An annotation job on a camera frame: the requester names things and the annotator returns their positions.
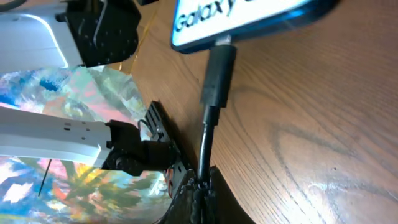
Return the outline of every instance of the wood grain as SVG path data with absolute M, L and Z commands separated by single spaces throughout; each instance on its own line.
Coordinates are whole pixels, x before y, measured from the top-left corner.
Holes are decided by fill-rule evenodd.
M 161 0 L 132 69 L 199 148 L 208 52 L 170 49 Z M 217 165 L 257 223 L 398 222 L 398 2 L 346 0 L 289 33 L 239 43 Z

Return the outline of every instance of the colorful painted cloth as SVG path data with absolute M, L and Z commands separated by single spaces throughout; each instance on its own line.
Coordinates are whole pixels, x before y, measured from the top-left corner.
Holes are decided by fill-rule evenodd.
M 0 75 L 0 105 L 82 121 L 136 124 L 145 106 L 130 76 L 105 68 Z M 143 130 L 142 138 L 149 132 Z M 164 176 L 48 159 L 0 157 L 0 223 L 154 223 L 169 207 Z

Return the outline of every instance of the black bracket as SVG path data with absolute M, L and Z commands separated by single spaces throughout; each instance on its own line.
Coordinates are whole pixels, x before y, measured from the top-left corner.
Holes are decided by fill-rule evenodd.
M 68 24 L 87 67 L 121 62 L 137 49 L 141 15 L 132 0 L 69 1 L 56 18 Z
M 192 166 L 188 161 L 188 157 L 183 151 L 180 150 L 182 149 L 182 146 L 178 140 L 178 136 L 172 129 L 169 118 L 159 102 L 151 102 L 145 115 L 145 119 L 149 125 L 149 128 L 154 132 L 151 140 L 157 142 L 171 143 L 173 149 L 179 155 L 174 164 L 170 166 L 170 170 L 172 170 L 172 175 L 169 176 L 171 178 L 167 179 L 167 181 L 170 183 L 170 196 L 174 198 L 178 192 L 181 181 L 187 173 L 187 170 L 191 169 Z

